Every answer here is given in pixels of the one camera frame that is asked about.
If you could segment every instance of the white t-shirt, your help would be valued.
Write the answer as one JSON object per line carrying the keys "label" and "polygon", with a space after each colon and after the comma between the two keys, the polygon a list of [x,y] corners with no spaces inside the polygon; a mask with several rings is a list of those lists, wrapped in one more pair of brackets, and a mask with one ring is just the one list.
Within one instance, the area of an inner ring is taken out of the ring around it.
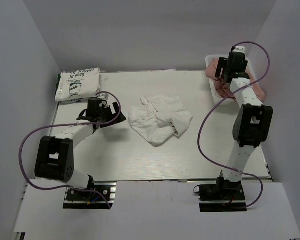
{"label": "white t-shirt", "polygon": [[62,72],[55,101],[80,102],[96,96],[100,88],[99,75],[99,68]]}

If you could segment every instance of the white cloth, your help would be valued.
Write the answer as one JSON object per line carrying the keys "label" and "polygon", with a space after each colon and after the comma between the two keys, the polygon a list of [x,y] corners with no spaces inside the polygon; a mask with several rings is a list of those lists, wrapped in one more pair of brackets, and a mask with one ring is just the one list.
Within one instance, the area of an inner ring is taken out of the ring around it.
{"label": "white cloth", "polygon": [[152,145],[160,145],[172,135],[181,136],[190,125],[192,115],[180,97],[141,97],[143,106],[131,106],[129,123],[141,137]]}
{"label": "white cloth", "polygon": [[80,102],[96,96],[100,88],[99,75],[99,68],[62,72],[55,101]]}

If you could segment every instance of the white basket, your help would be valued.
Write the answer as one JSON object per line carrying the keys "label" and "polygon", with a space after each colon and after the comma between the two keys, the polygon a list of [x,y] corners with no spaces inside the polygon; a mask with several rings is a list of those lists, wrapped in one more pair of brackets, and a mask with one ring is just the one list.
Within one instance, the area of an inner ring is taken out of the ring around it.
{"label": "white basket", "polygon": [[[213,59],[217,59],[217,58],[228,58],[229,55],[208,55],[205,58],[205,64],[206,67],[209,66],[209,64],[211,63],[211,61]],[[249,72],[252,74],[252,76],[254,77],[255,80],[257,80],[255,72],[250,64],[250,60],[246,57],[245,58],[248,61],[248,66],[247,69],[249,70]],[[207,80],[209,80],[210,83],[210,88],[211,88],[211,93],[212,93],[212,98],[213,98],[213,103],[216,105],[218,102],[220,102],[220,100],[222,100],[222,97],[217,93],[216,88],[215,88],[215,84],[214,81],[210,78],[207,78]],[[228,105],[236,105],[237,103],[235,101],[233,101],[232,99],[226,99],[223,103],[221,103],[222,106],[228,106]]]}

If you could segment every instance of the table surface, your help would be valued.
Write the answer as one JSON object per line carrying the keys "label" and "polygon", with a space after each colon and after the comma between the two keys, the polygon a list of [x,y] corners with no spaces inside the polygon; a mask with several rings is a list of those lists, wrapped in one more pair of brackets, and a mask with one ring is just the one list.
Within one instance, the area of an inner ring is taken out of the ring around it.
{"label": "table surface", "polygon": [[[41,187],[59,182],[33,180]],[[247,212],[200,212],[197,183],[124,181],[116,185],[111,210],[63,209],[65,189],[27,187],[14,232],[24,240],[289,240],[300,233],[281,183],[266,182]],[[243,182],[247,203],[259,183]]]}
{"label": "table surface", "polygon": [[[193,119],[181,137],[173,136],[158,147],[139,136],[128,121],[99,129],[75,148],[76,168],[92,175],[96,181],[207,180],[219,176],[222,169],[203,158],[197,147],[200,125],[214,106],[204,71],[102,73],[100,85],[102,91],[119,98],[127,118],[130,106],[141,106],[140,97],[165,95],[180,96]],[[60,104],[55,124],[75,123],[86,108],[86,102]],[[238,112],[235,102],[218,107],[202,131],[203,151],[221,164],[227,163],[233,148],[232,129]],[[51,135],[64,130],[64,127],[54,128]],[[245,172],[269,177],[261,147],[251,155]]]}

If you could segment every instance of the black metal base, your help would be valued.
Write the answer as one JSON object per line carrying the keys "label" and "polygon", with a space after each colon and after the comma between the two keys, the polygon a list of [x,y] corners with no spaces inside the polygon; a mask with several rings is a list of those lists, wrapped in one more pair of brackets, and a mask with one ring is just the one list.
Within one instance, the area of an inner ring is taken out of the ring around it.
{"label": "black metal base", "polygon": [[[110,201],[111,186],[110,185],[94,185],[94,189],[101,193],[107,201]],[[63,209],[109,209],[105,201],[100,197],[98,200],[89,204],[89,201],[99,197],[93,192],[76,191],[73,188],[68,188],[66,198],[63,203]]]}
{"label": "black metal base", "polygon": [[200,212],[220,213],[220,212],[246,212],[246,197],[242,185],[239,191],[230,195],[222,195],[216,184],[199,185]]}

